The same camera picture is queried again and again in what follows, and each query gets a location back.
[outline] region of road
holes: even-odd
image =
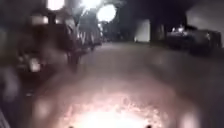
[[[81,111],[129,104],[142,117],[149,113],[155,128],[224,127],[223,65],[144,44],[103,44],[83,56],[76,73],[65,69],[42,85],[29,125],[66,128]]]

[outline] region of bright light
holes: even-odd
[[[47,8],[52,11],[60,10],[64,7],[64,0],[47,0]]]
[[[96,111],[84,114],[76,126],[77,128],[145,128],[147,122],[128,113]]]
[[[43,17],[43,23],[48,24],[48,18],[46,16]]]
[[[111,22],[115,18],[116,12],[116,8],[112,4],[103,6],[97,13],[97,19],[100,22]]]
[[[82,0],[82,6],[85,7],[85,9],[89,10],[92,8],[97,7],[98,5],[100,5],[101,0]]]
[[[62,126],[68,125],[74,128],[146,128],[148,125],[153,128],[165,128],[166,126],[165,113],[152,106],[140,107],[126,94],[97,94],[92,98],[88,103],[74,104],[73,101],[74,106],[69,107],[63,118],[66,123],[62,123]]]

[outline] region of parked car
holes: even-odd
[[[193,55],[209,55],[222,47],[221,33],[184,26],[169,32],[165,42],[172,49],[185,50]]]

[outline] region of street light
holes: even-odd
[[[97,6],[99,6],[101,4],[101,0],[82,0],[81,5],[86,9],[92,9],[92,8],[96,8]]]
[[[116,8],[114,5],[105,5],[97,12],[97,19],[99,22],[111,22],[116,16]]]
[[[47,0],[47,8],[51,11],[58,11],[65,5],[64,0]]]

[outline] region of pavement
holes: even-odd
[[[42,85],[27,122],[76,127],[83,111],[129,106],[153,128],[224,127],[223,65],[145,44],[103,44],[82,57],[77,72],[65,68]]]

